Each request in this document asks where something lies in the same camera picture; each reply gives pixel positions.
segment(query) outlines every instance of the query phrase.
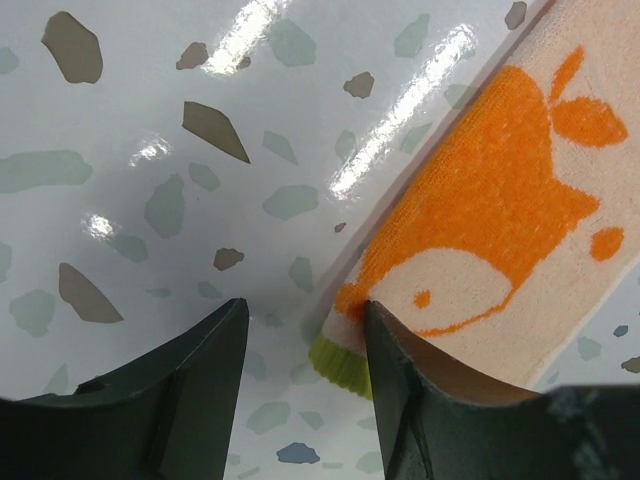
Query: green trim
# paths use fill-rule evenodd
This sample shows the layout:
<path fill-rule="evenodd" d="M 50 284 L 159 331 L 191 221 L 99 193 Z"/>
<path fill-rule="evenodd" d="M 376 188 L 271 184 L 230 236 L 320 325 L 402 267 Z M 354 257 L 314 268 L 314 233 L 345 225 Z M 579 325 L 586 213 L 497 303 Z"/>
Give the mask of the green trim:
<path fill-rule="evenodd" d="M 369 364 L 362 355 L 320 334 L 311 346 L 309 358 L 313 368 L 331 383 L 369 400 L 373 398 Z"/>

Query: orange fish design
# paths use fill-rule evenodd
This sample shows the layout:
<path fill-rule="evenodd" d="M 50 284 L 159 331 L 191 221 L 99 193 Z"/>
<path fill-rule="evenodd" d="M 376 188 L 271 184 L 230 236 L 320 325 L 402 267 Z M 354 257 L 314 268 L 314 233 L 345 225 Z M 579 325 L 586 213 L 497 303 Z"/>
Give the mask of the orange fish design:
<path fill-rule="evenodd" d="M 606 102 L 560 100 L 583 60 L 584 49 L 578 47 L 556 71 L 546 98 L 519 67 L 507 66 L 496 75 L 378 232 L 355 282 L 339 291 L 338 312 L 360 321 L 371 290 L 392 269 L 431 249 L 468 252 L 488 262 L 510 290 L 480 314 L 416 333 L 450 334 L 506 308 L 536 265 L 600 206 L 592 195 L 555 178 L 552 128 L 593 148 L 628 136 Z M 621 228 L 601 230 L 592 238 L 591 256 L 611 258 L 623 238 Z M 417 308 L 431 300 L 429 290 L 415 293 Z"/>

